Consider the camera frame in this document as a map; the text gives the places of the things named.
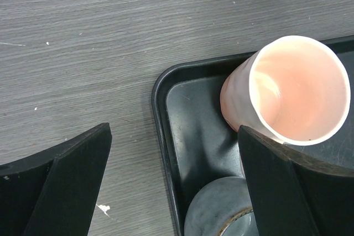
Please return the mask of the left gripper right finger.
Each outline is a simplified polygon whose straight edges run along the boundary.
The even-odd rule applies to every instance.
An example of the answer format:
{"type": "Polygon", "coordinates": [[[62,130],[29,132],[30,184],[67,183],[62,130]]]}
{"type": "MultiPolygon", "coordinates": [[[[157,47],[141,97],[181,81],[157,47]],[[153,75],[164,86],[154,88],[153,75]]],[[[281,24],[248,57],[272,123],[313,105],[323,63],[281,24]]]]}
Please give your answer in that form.
{"type": "Polygon", "coordinates": [[[260,235],[353,235],[353,170],[241,126],[238,144],[260,235]]]}

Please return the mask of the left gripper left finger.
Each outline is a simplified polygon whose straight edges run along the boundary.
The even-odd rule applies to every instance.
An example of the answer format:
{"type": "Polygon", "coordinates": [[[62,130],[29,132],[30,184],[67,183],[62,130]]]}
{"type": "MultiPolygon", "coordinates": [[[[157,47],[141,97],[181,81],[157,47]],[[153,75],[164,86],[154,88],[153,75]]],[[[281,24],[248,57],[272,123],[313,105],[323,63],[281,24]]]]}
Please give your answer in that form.
{"type": "Polygon", "coordinates": [[[1,165],[1,235],[87,235],[111,144],[101,123],[1,165]]]}

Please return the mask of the grey ceramic mug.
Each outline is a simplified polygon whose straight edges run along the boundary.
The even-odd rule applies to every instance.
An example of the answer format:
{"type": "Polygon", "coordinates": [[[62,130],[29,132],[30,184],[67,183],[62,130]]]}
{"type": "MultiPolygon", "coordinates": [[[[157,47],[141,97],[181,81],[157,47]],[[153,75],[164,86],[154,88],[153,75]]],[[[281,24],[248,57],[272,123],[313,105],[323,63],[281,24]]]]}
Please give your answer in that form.
{"type": "Polygon", "coordinates": [[[210,182],[188,208],[184,235],[258,235],[246,179],[223,177],[210,182]]]}

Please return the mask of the pink ceramic mug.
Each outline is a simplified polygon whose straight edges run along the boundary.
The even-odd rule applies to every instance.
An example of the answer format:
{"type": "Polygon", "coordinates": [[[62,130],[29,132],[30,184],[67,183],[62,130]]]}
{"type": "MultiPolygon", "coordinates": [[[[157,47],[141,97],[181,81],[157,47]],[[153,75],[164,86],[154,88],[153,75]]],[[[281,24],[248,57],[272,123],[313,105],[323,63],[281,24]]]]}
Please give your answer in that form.
{"type": "Polygon", "coordinates": [[[348,73],[325,44],[283,36],[226,78],[221,113],[235,131],[248,126],[281,144],[309,146],[333,137],[350,110],[348,73]]]}

